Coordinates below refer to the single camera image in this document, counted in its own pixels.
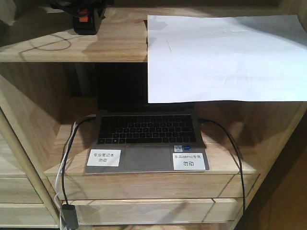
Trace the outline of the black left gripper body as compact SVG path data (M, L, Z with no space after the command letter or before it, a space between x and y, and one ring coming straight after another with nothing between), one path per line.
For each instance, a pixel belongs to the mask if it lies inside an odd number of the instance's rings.
M53 9L60 9L74 17L84 17L97 11L102 17L107 6L114 5L113 0L50 0Z

